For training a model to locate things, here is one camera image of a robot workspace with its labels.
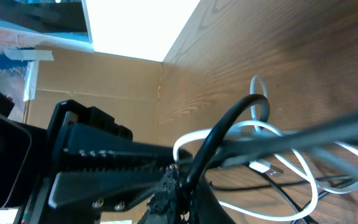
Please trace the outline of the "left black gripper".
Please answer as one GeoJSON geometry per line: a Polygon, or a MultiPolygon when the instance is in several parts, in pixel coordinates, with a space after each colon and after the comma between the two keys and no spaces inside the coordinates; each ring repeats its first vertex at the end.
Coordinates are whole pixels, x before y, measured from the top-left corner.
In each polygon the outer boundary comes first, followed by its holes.
{"type": "Polygon", "coordinates": [[[64,103],[56,104],[47,129],[8,119],[14,103],[0,93],[0,211],[17,207],[14,223],[63,223],[63,210],[49,207],[46,174],[52,141],[62,127],[64,103]]]}

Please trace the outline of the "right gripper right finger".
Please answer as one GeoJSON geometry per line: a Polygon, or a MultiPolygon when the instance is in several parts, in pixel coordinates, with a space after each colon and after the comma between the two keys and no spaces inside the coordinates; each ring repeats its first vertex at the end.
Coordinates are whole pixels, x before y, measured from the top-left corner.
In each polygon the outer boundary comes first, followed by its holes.
{"type": "Polygon", "coordinates": [[[195,218],[199,224],[236,224],[220,206],[205,176],[201,176],[195,191],[195,218]]]}

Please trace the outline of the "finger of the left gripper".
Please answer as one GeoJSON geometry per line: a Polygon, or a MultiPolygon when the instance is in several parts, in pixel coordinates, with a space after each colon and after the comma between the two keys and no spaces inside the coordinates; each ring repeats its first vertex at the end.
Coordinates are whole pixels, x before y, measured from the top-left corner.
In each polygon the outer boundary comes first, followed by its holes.
{"type": "Polygon", "coordinates": [[[128,211],[150,197],[173,149],[134,142],[130,129],[98,108],[59,102],[47,129],[54,209],[128,211]]]}

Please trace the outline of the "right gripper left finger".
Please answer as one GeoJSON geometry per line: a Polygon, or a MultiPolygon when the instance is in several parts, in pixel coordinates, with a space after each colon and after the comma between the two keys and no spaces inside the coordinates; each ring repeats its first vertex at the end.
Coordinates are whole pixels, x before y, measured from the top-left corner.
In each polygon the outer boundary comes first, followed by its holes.
{"type": "Polygon", "coordinates": [[[180,206],[180,173],[177,165],[169,165],[147,202],[147,210],[138,224],[182,223],[180,206]]]}

